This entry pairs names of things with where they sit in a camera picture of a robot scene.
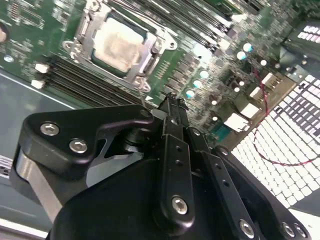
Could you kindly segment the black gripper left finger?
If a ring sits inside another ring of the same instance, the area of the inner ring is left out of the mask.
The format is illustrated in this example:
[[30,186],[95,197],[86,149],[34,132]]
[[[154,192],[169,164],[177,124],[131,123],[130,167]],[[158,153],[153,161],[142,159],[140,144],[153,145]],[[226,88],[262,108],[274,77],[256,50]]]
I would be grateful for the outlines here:
[[184,133],[178,99],[168,95],[156,114],[131,104],[29,115],[11,169],[14,187],[41,203],[54,231],[68,201],[149,156],[159,157],[163,135]]

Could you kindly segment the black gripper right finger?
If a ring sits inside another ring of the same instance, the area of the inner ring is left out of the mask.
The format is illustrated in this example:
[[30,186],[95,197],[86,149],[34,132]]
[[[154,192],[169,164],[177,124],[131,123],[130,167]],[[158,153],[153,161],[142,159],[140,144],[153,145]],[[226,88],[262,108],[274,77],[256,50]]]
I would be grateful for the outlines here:
[[184,240],[309,240],[304,225],[225,147],[210,149],[189,125],[188,107],[178,99],[190,147],[195,222]]

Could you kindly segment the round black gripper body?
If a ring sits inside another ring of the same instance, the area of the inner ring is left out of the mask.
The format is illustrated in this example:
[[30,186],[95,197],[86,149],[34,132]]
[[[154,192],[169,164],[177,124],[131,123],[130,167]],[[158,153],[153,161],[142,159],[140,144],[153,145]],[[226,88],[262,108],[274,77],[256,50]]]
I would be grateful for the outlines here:
[[54,239],[184,240],[196,220],[185,134],[164,134],[158,153],[69,200],[54,221]]

